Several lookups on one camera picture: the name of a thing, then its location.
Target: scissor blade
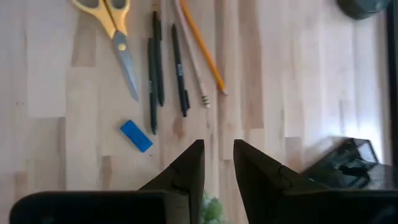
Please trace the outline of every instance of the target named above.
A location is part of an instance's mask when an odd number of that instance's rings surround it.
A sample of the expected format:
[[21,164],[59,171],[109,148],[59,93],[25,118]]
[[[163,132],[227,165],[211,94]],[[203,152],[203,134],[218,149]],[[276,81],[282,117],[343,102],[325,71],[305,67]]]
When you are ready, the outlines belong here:
[[134,74],[134,66],[127,46],[126,36],[120,31],[116,31],[113,35],[113,45],[120,59],[124,79],[127,82],[131,96],[136,101],[139,101],[136,75]]

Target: scissors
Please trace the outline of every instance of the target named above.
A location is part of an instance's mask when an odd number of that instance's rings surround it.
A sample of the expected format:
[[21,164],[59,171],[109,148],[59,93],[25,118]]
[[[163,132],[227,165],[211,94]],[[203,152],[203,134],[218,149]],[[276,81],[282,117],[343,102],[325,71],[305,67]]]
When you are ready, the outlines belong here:
[[79,0],[72,0],[72,3],[82,11],[94,15],[102,23],[121,61],[123,75],[127,81],[131,95],[138,101],[136,76],[133,74],[133,63],[127,47],[127,29],[124,22],[126,14],[130,10],[130,0],[97,1],[96,6],[87,6]]

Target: pen clip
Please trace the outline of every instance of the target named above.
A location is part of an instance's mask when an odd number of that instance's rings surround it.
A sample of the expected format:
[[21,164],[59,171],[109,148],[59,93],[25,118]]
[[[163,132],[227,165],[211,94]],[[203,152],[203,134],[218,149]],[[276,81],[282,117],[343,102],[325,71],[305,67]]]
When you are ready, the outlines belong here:
[[189,105],[189,98],[188,98],[188,91],[187,90],[185,90],[185,99],[186,99],[186,102],[187,102],[187,110],[188,110],[188,109],[191,108],[191,106]]
[[157,20],[157,25],[159,29],[159,40],[162,40],[162,20],[160,18]]

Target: black pen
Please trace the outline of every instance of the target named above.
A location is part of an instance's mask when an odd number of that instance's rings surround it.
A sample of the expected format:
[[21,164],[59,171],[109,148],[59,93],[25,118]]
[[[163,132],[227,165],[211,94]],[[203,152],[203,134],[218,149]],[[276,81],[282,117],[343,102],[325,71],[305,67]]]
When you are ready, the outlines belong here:
[[159,104],[164,104],[163,90],[163,70],[162,70],[162,51],[160,49],[160,41],[162,40],[161,24],[157,12],[152,13],[152,28],[154,30],[154,52],[156,61],[156,77],[157,77],[157,93]]
[[152,132],[156,134],[157,118],[156,118],[156,100],[157,100],[157,82],[156,82],[156,64],[154,52],[154,40],[148,39],[148,66],[149,66],[149,103],[150,103],[150,127]]
[[184,117],[187,116],[189,109],[188,92],[184,86],[184,71],[181,63],[180,46],[178,44],[177,28],[175,24],[172,26],[172,38],[174,47],[175,71],[177,74],[178,94],[180,95],[181,110]]

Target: black object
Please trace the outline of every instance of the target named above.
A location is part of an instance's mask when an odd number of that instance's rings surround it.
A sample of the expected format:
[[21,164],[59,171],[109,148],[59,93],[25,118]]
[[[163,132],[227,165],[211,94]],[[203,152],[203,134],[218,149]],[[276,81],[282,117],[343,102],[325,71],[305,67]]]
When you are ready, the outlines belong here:
[[19,200],[10,224],[198,224],[205,183],[203,140],[137,191],[43,192]]
[[398,2],[387,8],[387,53],[392,164],[398,166]]
[[153,38],[148,39],[148,66],[149,66],[149,106],[150,106],[150,128],[156,134],[157,131],[157,79],[156,79],[156,61]]
[[340,9],[353,19],[365,19],[384,10],[391,0],[337,0]]
[[[397,223],[397,170],[375,160],[369,141],[349,139],[299,175],[242,140],[234,144],[249,223]],[[344,177],[351,175],[363,184]],[[343,185],[330,185],[336,179]]]
[[157,93],[159,104],[164,104],[164,88],[163,88],[163,69],[162,69],[162,51],[160,48],[160,41],[162,40],[162,28],[157,12],[152,13],[152,28],[154,30],[154,52],[156,61],[156,75],[157,75]]
[[177,27],[175,24],[172,25],[172,38],[174,47],[175,72],[177,74],[178,82],[178,95],[180,96],[182,114],[184,117],[186,117],[190,105],[188,99],[188,91],[185,89],[184,85],[184,71],[181,63],[180,46],[178,43]]

